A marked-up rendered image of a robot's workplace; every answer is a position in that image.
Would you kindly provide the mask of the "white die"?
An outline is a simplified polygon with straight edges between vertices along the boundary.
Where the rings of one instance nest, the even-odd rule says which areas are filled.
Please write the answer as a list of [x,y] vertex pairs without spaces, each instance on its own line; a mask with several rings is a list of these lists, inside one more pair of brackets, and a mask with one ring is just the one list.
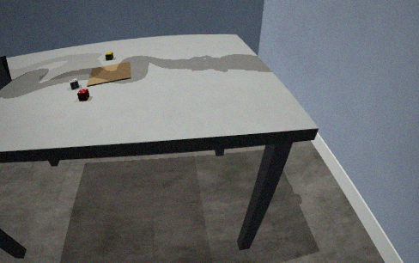
[[70,80],[70,86],[71,86],[71,89],[72,90],[79,88],[79,84],[78,84],[77,78]]

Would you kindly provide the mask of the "tan mat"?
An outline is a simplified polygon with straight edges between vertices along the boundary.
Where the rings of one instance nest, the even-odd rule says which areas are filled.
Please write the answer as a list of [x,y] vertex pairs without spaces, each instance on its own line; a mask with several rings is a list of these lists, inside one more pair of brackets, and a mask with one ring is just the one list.
[[131,62],[93,68],[87,87],[126,79],[131,79]]

